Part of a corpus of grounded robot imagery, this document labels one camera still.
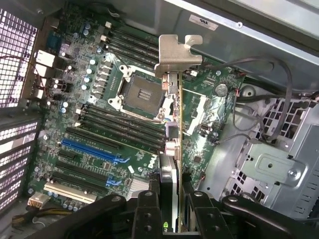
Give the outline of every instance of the white pci slot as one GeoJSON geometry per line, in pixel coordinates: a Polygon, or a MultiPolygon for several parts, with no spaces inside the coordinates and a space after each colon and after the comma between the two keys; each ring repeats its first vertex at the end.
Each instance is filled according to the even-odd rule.
{"type": "Polygon", "coordinates": [[[84,194],[84,192],[80,190],[70,188],[58,183],[46,183],[43,189],[88,204],[95,202],[97,198],[96,195],[89,193],[84,194]]]}

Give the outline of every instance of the green pcb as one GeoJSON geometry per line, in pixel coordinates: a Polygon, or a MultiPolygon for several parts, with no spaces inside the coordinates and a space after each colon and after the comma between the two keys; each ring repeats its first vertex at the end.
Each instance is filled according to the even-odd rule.
{"type": "MultiPolygon", "coordinates": [[[[70,55],[70,59],[66,61],[75,68],[74,71],[59,71],[56,78],[73,86],[70,92],[64,92],[62,94],[63,98],[58,102],[55,101],[46,110],[43,127],[46,137],[45,139],[41,138],[38,142],[38,152],[33,164],[34,172],[30,176],[28,186],[34,188],[35,191],[46,193],[43,190],[46,181],[39,178],[42,178],[43,175],[52,175],[53,172],[60,172],[77,178],[79,181],[104,187],[105,190],[102,192],[91,192],[96,194],[98,198],[110,193],[126,196],[133,177],[148,179],[151,173],[158,170],[158,152],[152,146],[152,142],[158,140],[158,138],[140,132],[141,137],[145,139],[145,143],[143,143],[142,141],[132,140],[127,134],[120,135],[116,130],[111,130],[117,125],[106,118],[104,119],[103,117],[107,113],[104,114],[103,112],[112,112],[119,119],[121,117],[128,118],[133,123],[146,125],[152,128],[154,132],[160,134],[162,131],[164,134],[163,124],[143,122],[143,119],[138,121],[138,119],[134,119],[123,112],[117,112],[109,103],[110,99],[118,95],[119,88],[123,83],[123,73],[120,70],[123,65],[134,66],[135,75],[150,82],[161,84],[161,79],[155,78],[153,72],[154,64],[158,62],[156,59],[156,56],[158,58],[158,53],[156,54],[158,37],[124,25],[110,17],[81,10],[75,5],[68,7],[60,20],[59,28],[52,34],[62,40],[61,49],[57,54],[61,55],[62,52],[65,52],[70,55]],[[111,30],[105,27],[106,22],[112,24],[112,32],[109,32],[111,30]],[[101,42],[101,36],[108,34],[112,35],[112,39],[117,40],[117,43],[112,43],[112,41],[110,43],[108,41],[101,42]],[[142,52],[139,53],[140,49],[150,49],[150,52],[152,52],[151,59],[144,57],[142,52]],[[90,64],[92,59],[96,61],[96,64],[90,64]],[[92,73],[87,74],[87,69],[92,69],[92,73]],[[106,85],[103,91],[96,94],[101,84],[101,76],[107,77],[102,81],[106,82],[106,85]],[[85,77],[89,77],[90,82],[84,82],[85,77]],[[63,102],[67,102],[68,106],[63,107],[63,102]],[[85,108],[89,110],[92,109],[94,114],[97,114],[97,112],[90,106],[98,108],[101,118],[92,116],[90,118],[90,116],[84,114],[81,115],[80,119],[75,118],[79,105],[85,105],[85,108]],[[61,112],[62,108],[65,108],[66,113],[61,112]],[[91,123],[85,123],[85,120],[82,121],[82,119],[89,119],[91,123]],[[76,127],[92,137],[114,142],[120,147],[109,147],[93,140],[66,133],[67,127],[76,127]],[[102,160],[100,157],[62,145],[61,141],[64,138],[120,158],[129,158],[129,161],[126,163],[112,163],[102,160]],[[58,153],[62,149],[74,152],[77,156],[72,160],[59,157],[58,153]],[[70,170],[57,168],[55,164],[58,160],[104,175],[106,181],[112,179],[118,185],[107,185],[106,181],[102,182],[70,170]]],[[[217,61],[207,57],[203,57],[203,60],[218,64],[217,61]]],[[[240,87],[243,78],[238,78],[229,68],[221,70],[220,74],[200,67],[195,67],[194,71],[197,72],[196,76],[183,75],[183,165],[185,171],[192,173],[193,183],[197,188],[200,180],[204,177],[209,161],[213,160],[215,147],[213,143],[221,135],[224,123],[233,107],[235,89],[240,87]],[[225,84],[228,88],[225,97],[217,97],[214,94],[215,87],[220,83],[225,84]],[[200,128],[201,124],[208,125],[210,130],[203,130],[200,128]]],[[[49,89],[49,93],[54,94],[54,89],[49,89]]],[[[125,105],[123,109],[150,120],[154,118],[154,115],[129,105],[125,105]]],[[[62,182],[62,184],[83,190],[81,186],[67,182],[62,182]]],[[[58,196],[53,200],[61,204],[66,198],[58,196]]]]}

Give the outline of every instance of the motherboard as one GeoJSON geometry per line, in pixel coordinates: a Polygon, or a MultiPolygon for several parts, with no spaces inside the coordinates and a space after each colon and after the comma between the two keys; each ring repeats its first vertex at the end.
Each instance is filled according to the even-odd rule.
{"type": "MultiPolygon", "coordinates": [[[[36,61],[45,104],[27,185],[38,194],[29,204],[46,195],[76,211],[109,194],[130,198],[147,189],[173,122],[174,101],[154,73],[158,36],[69,5],[36,61]]],[[[182,170],[198,188],[244,79],[231,68],[201,66],[180,75],[182,170]]]]}

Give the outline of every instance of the expansion card bracket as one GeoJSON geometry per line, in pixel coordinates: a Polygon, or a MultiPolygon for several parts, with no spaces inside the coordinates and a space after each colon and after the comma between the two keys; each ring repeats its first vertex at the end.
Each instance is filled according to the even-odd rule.
{"type": "Polygon", "coordinates": [[[200,65],[202,56],[190,52],[192,45],[203,44],[200,35],[186,35],[185,44],[178,43],[177,35],[159,37],[159,64],[155,65],[155,76],[162,78],[166,72],[183,72],[193,65],[200,65]]]}

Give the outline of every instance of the sticker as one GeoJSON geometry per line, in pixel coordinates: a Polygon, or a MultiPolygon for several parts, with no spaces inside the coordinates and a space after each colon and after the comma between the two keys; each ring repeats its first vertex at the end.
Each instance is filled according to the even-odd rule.
{"type": "Polygon", "coordinates": [[[218,28],[218,25],[215,23],[212,23],[210,21],[207,21],[205,19],[202,19],[198,16],[195,16],[193,14],[190,15],[189,21],[196,23],[197,25],[201,25],[203,27],[206,27],[212,31],[216,30],[218,28]]]}
{"type": "Polygon", "coordinates": [[[128,166],[128,169],[129,169],[129,171],[130,171],[131,173],[134,173],[134,169],[133,169],[132,166],[128,166]]]}

